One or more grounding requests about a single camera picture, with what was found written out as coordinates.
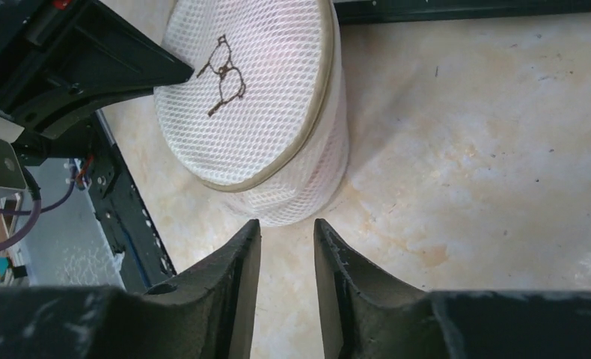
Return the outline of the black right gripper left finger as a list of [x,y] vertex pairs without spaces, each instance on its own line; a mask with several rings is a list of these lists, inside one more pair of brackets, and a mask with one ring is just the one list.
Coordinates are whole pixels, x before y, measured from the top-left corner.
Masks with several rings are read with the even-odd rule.
[[132,294],[116,286],[0,287],[0,358],[248,358],[261,230]]

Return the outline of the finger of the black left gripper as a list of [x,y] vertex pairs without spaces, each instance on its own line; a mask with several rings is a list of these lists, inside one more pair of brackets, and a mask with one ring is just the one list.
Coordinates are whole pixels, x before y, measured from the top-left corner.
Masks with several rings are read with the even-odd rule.
[[187,82],[193,68],[101,1],[72,1],[49,47],[37,131],[57,138],[99,108]]

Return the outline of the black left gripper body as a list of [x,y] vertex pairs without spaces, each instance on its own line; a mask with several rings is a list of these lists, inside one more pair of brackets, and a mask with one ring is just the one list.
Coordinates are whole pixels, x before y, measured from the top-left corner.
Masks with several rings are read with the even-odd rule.
[[0,141],[60,138],[102,108],[101,1],[0,1]]

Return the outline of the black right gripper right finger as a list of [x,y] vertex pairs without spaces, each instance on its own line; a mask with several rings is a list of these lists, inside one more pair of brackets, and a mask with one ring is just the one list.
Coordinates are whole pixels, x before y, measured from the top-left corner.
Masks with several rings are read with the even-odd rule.
[[327,358],[591,358],[591,292],[423,291],[314,223]]

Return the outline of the white mesh laundry bag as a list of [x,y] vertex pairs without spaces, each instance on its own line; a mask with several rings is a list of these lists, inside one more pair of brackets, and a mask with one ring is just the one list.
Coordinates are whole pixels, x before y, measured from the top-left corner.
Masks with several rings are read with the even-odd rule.
[[329,202],[349,155],[331,1],[179,1],[162,44],[195,69],[155,89],[163,137],[230,211],[280,227]]

